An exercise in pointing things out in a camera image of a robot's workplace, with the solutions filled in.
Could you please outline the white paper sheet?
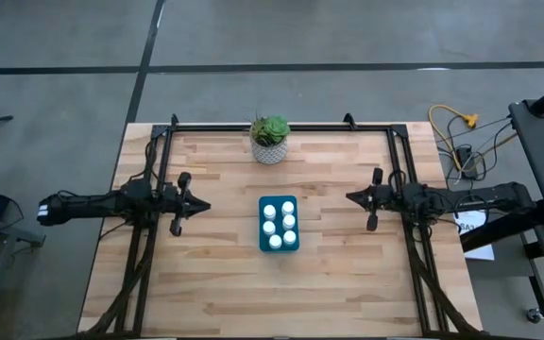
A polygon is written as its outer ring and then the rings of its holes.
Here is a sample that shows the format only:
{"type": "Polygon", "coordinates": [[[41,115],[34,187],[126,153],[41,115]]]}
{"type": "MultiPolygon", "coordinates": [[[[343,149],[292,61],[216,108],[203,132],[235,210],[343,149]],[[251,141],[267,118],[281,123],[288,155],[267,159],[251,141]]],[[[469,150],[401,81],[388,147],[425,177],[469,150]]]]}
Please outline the white paper sheet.
{"type": "MultiPolygon", "coordinates": [[[[484,211],[458,212],[453,215],[454,222],[458,225],[459,234],[465,234],[469,231],[481,227],[486,221],[484,211]]],[[[495,254],[492,245],[482,246],[465,253],[468,260],[494,261],[495,254]]]]}

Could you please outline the teal plastic basket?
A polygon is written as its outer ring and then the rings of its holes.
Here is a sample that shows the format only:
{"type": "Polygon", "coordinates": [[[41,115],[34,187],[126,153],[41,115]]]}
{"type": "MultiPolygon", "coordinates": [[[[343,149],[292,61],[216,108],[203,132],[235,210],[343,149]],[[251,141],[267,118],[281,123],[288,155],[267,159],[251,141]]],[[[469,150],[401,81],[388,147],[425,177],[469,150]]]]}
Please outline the teal plastic basket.
{"type": "Polygon", "coordinates": [[[259,247],[262,252],[265,253],[282,253],[282,252],[295,252],[300,247],[300,235],[299,235],[299,222],[298,222],[298,201],[297,198],[293,195],[266,195],[262,196],[259,199],[258,206],[259,213],[259,247]],[[296,235],[297,239],[295,243],[291,246],[287,246],[283,242],[283,234],[286,230],[282,226],[282,219],[285,215],[281,212],[281,206],[285,201],[292,201],[295,204],[295,212],[292,214],[296,218],[296,225],[291,229],[296,235]],[[270,236],[264,234],[262,226],[265,221],[268,221],[264,218],[263,209],[265,205],[273,205],[276,208],[276,218],[274,221],[276,226],[276,233],[282,239],[282,246],[278,249],[272,249],[269,244],[270,236]]]}

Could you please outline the black power strip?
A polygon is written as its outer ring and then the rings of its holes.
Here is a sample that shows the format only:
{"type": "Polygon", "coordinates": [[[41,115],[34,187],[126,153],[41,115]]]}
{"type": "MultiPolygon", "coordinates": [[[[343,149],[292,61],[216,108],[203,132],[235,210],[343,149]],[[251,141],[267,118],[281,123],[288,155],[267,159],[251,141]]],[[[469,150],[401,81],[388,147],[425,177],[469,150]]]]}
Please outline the black power strip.
{"type": "Polygon", "coordinates": [[[464,179],[476,179],[478,177],[476,159],[471,146],[458,146],[456,156],[461,166],[461,177],[464,179]]]}

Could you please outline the succulent plant in patterned pot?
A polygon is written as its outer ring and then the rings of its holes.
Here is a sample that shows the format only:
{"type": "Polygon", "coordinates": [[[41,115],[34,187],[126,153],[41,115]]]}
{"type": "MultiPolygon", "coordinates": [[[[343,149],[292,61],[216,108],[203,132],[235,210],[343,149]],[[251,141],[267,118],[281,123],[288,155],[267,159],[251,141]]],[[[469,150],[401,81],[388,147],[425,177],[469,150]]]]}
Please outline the succulent plant in patterned pot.
{"type": "Polygon", "coordinates": [[[248,133],[255,160],[268,165],[280,163],[288,152],[290,132],[290,126],[282,116],[257,116],[248,133]]]}

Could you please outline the black aluminium table frame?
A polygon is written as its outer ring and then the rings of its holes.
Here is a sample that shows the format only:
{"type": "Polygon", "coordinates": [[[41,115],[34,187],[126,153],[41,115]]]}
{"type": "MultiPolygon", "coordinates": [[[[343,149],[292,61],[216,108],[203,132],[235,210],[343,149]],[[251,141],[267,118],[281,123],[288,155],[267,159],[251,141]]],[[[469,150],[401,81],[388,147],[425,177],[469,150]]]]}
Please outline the black aluminium table frame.
{"type": "Polygon", "coordinates": [[[192,193],[211,208],[170,232],[170,215],[151,229],[119,219],[103,223],[79,328],[88,330],[111,306],[132,265],[153,254],[114,331],[137,337],[385,337],[451,328],[430,291],[417,282],[409,248],[430,263],[465,319],[479,327],[465,256],[453,224],[429,236],[396,213],[381,212],[376,231],[346,199],[365,188],[375,167],[437,185],[442,169],[428,124],[297,123],[280,163],[252,156],[247,124],[131,124],[114,181],[125,182],[158,152],[159,179],[192,175],[192,193]],[[259,199],[297,198],[300,247],[259,247],[259,199]]]}

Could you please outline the black equipment stand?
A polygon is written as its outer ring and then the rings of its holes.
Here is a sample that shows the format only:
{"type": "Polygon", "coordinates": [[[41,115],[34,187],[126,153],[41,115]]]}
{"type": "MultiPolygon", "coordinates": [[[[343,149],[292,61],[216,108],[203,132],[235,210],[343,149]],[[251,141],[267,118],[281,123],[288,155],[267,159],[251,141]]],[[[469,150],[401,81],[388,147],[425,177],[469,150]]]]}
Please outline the black equipment stand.
{"type": "Polygon", "coordinates": [[[536,265],[544,261],[544,199],[538,200],[529,212],[508,213],[461,236],[464,250],[491,245],[505,238],[517,236],[516,250],[524,267],[519,272],[528,279],[539,308],[544,315],[544,283],[536,265]]]}

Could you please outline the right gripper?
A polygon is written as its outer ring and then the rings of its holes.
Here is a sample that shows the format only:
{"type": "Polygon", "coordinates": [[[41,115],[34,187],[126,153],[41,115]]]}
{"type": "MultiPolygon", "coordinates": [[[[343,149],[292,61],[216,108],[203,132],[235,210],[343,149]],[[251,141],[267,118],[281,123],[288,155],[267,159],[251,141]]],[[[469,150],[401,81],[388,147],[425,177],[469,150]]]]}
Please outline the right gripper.
{"type": "Polygon", "coordinates": [[[396,213],[398,211],[396,195],[390,184],[382,184],[383,170],[373,170],[372,183],[362,190],[346,193],[346,198],[364,210],[368,210],[366,229],[375,231],[379,224],[377,210],[396,213]]]}

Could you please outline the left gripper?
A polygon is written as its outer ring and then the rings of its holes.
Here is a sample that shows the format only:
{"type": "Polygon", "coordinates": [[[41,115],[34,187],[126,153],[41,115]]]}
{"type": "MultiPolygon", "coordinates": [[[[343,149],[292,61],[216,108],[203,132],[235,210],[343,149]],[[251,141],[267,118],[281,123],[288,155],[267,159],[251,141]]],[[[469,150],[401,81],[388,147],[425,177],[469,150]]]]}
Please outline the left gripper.
{"type": "Polygon", "coordinates": [[[188,219],[195,214],[203,213],[211,208],[211,204],[205,200],[195,197],[188,191],[188,186],[192,180],[192,175],[187,172],[179,174],[177,186],[172,183],[166,183],[161,194],[161,213],[173,213],[170,225],[170,232],[173,236],[180,236],[182,227],[180,219],[184,216],[188,219]]]}

